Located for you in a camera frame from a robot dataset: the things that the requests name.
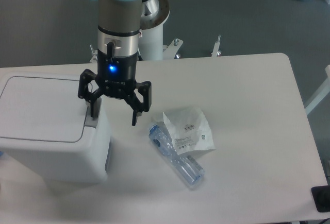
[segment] white stand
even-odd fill
[[[330,65],[325,68],[327,73],[326,80],[319,86],[311,98],[305,103],[305,111],[308,115],[320,102],[324,99],[325,96],[330,93]]]

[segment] metal cylinder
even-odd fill
[[[142,0],[98,0],[98,25],[112,32],[137,31],[140,28],[141,4]]]

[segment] black object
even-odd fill
[[[78,97],[85,99],[90,105],[91,117],[95,117],[96,100],[102,95],[124,99],[133,109],[132,125],[135,126],[137,117],[147,112],[151,106],[151,82],[138,83],[135,80],[137,53],[124,58],[113,57],[114,43],[107,44],[107,54],[97,51],[97,74],[89,69],[80,75]],[[94,92],[88,90],[88,85],[95,80],[98,89]],[[141,103],[134,90],[143,96]]]
[[[326,222],[327,222],[329,219],[330,219],[330,218],[328,218],[328,219],[325,219],[325,220],[323,220],[323,221],[319,222],[319,224],[323,224],[323,223],[326,223]]]
[[[311,189],[316,209],[319,212],[330,212],[330,186],[316,186]]]

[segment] table surface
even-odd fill
[[[95,64],[2,68],[80,74]],[[113,130],[109,177],[85,185],[43,180],[0,158],[3,223],[232,223],[324,219],[311,187],[326,185],[289,59],[283,54],[138,62],[153,104],[137,126],[124,102],[106,99]],[[206,170],[194,190],[147,137],[152,115],[201,107],[216,150],[195,153]]]

